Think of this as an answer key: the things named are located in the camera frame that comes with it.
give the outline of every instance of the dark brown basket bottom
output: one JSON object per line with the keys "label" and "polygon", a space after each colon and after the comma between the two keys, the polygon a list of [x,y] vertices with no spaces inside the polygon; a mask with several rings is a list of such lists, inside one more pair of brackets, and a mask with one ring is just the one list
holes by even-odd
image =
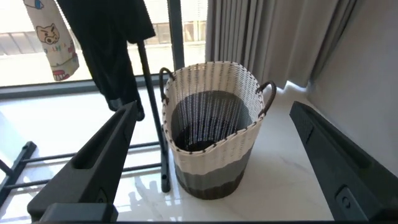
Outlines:
{"label": "dark brown basket bottom", "polygon": [[180,183],[181,187],[190,195],[203,200],[214,200],[232,194],[238,188],[239,183],[243,178],[245,169],[243,169],[243,171],[237,176],[237,178],[234,181],[227,182],[219,187],[213,187],[206,190],[196,190],[185,186],[183,182],[180,180],[180,177],[178,175],[177,175],[177,180]]}

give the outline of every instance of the white printed cloth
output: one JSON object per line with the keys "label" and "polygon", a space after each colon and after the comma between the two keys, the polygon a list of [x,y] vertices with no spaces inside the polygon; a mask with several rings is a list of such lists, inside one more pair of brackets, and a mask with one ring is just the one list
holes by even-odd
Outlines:
{"label": "white printed cloth", "polygon": [[73,40],[54,0],[23,0],[55,81],[66,80],[79,67]]}

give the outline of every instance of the wall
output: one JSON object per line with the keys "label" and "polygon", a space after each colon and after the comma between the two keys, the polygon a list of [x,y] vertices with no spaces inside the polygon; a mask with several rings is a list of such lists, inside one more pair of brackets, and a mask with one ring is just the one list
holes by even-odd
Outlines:
{"label": "wall", "polygon": [[358,1],[309,100],[398,176],[398,1]]}

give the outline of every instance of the black pants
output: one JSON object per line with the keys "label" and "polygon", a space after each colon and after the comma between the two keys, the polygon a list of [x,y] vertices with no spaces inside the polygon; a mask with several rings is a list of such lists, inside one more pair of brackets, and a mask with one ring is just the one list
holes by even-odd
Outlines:
{"label": "black pants", "polygon": [[155,35],[144,1],[58,0],[58,4],[108,104],[117,99],[122,104],[137,100],[140,106],[127,41],[135,43]]}

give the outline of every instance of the basket handle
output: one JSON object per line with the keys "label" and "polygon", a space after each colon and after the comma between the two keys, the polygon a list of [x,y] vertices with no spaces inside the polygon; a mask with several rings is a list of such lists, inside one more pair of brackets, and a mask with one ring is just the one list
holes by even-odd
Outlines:
{"label": "basket handle", "polygon": [[275,83],[274,83],[273,81],[268,81],[268,82],[265,82],[264,84],[262,84],[262,85],[256,90],[256,93],[259,93],[259,92],[263,91],[268,85],[271,85],[271,96],[269,97],[269,99],[268,99],[268,101],[267,101],[265,107],[260,111],[259,117],[260,117],[262,114],[267,114],[267,111],[268,111],[268,109],[271,107],[271,104],[272,104],[272,102],[274,101],[275,96],[276,96],[276,85],[275,85]]}
{"label": "basket handle", "polygon": [[175,77],[173,76],[172,72],[168,68],[161,68],[159,71],[159,87],[160,87],[160,94],[162,96],[162,101],[166,99],[166,104],[169,103],[169,98],[164,94],[164,87],[163,87],[163,73],[167,72],[169,74],[169,77],[174,81]]}

